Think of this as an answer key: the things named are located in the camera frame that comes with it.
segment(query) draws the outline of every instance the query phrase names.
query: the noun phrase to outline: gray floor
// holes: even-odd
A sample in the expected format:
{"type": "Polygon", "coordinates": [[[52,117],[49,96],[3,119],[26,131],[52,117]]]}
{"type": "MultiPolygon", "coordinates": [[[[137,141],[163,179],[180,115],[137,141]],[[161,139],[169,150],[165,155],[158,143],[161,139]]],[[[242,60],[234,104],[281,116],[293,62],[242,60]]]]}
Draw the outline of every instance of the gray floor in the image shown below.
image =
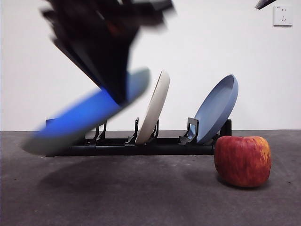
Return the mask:
{"type": "Polygon", "coordinates": [[[0,134],[3,226],[301,225],[301,130],[234,133],[270,143],[259,189],[223,183],[213,156],[40,157],[29,134],[0,134]]]}

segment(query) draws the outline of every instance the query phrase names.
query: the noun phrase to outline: apple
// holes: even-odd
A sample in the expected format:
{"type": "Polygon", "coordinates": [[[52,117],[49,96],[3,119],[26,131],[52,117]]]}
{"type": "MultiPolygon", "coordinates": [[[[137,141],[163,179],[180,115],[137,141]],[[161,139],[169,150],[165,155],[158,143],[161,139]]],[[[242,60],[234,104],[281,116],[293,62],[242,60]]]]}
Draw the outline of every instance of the apple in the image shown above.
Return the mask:
{"type": "Polygon", "coordinates": [[[262,137],[220,137],[214,164],[223,180],[239,187],[258,187],[269,178],[271,151],[262,137]]]}

